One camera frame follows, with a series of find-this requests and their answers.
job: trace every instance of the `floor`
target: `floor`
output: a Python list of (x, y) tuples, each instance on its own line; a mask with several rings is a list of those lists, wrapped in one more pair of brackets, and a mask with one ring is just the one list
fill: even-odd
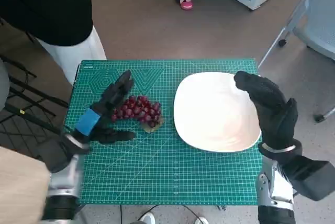
[[(260, 60), (299, 0), (269, 0), (250, 12), (235, 0), (194, 0), (191, 12), (174, 0), (92, 0), (95, 27), (109, 59), (241, 58)], [(38, 45), (9, 25), (0, 28), (0, 53), (22, 62), (38, 75), (35, 87), (69, 100), (71, 87), (61, 70)], [(335, 116), (315, 124), (312, 115), (335, 104), (335, 64), (307, 49), (295, 37), (277, 49), (260, 68), (287, 97), (298, 101), (295, 138), (304, 154), (335, 164)], [(64, 112), (59, 112), (61, 121)], [(335, 194), (315, 203), (295, 198), (297, 223), (332, 223)], [(136, 220), (150, 206), (124, 206), (123, 223)], [(257, 223), (256, 207), (191, 207), (210, 224)], [(86, 206), (88, 223), (119, 224), (119, 206)], [(183, 207), (160, 206), (153, 213), (157, 223), (193, 223)]]

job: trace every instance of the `black robotic glove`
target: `black robotic glove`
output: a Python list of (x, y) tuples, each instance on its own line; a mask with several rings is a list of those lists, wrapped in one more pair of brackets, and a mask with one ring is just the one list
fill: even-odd
[(256, 106), (263, 142), (276, 150), (291, 146), (298, 119), (296, 101), (290, 98), (286, 102), (279, 87), (265, 77), (239, 71), (234, 80)]

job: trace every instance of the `black cable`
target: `black cable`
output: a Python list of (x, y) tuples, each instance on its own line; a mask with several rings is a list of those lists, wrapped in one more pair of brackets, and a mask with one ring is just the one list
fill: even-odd
[(155, 206), (153, 206), (152, 208), (150, 208), (148, 211), (146, 211), (143, 215), (141, 215), (141, 217), (140, 218), (138, 218), (138, 221), (144, 216), (144, 215), (146, 215), (148, 212), (150, 212), (151, 210), (153, 210), (155, 207), (157, 207), (157, 206), (159, 206), (159, 205), (155, 205)]
[[(148, 211), (146, 211), (143, 215), (141, 215), (140, 218), (138, 218), (138, 220), (140, 220), (144, 215), (146, 215), (148, 212), (150, 212), (151, 210), (153, 210), (155, 207), (158, 207), (159, 205), (155, 205), (153, 206), (152, 208), (150, 208)], [(195, 213), (193, 212), (189, 207), (185, 206), (185, 205), (182, 205), (183, 207), (185, 207), (188, 211), (190, 211), (191, 213), (193, 213), (193, 215), (202, 223), (204, 224), (204, 222), (200, 219), (200, 217)]]
[(120, 205), (120, 222), (121, 222), (121, 224), (122, 224), (122, 205)]
[(197, 214), (195, 212), (193, 212), (189, 207), (185, 206), (185, 205), (182, 205), (183, 207), (185, 207), (186, 209), (188, 209), (191, 213), (194, 214), (195, 217), (197, 217), (197, 219), (202, 223), (204, 224), (204, 222), (200, 219), (199, 216), (197, 216)]

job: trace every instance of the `chair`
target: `chair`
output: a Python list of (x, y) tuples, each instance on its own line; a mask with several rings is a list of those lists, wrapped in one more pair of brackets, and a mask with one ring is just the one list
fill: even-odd
[[(306, 16), (306, 22), (302, 27), (298, 27), (304, 16)], [(264, 63), (277, 45), (281, 48), (287, 44), (286, 38), (291, 33), (303, 41), (307, 47), (335, 60), (334, 17), (333, 0), (301, 0), (258, 67)], [(317, 123), (322, 122), (333, 113), (335, 113), (335, 107), (325, 114), (314, 115), (314, 120)]]

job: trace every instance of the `green cutting mat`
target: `green cutting mat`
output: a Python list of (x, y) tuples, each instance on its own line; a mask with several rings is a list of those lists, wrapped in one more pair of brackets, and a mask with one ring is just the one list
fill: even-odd
[(173, 123), (179, 83), (197, 72), (256, 73), (253, 59), (83, 61), (74, 85), (66, 125), (79, 117), (110, 82), (130, 69), (132, 95), (162, 103), (165, 124), (148, 134), (137, 122), (116, 128), (137, 133), (133, 141), (92, 144), (84, 162), (82, 204), (255, 205), (255, 177), (261, 156), (254, 147), (237, 153), (213, 153), (188, 146)]

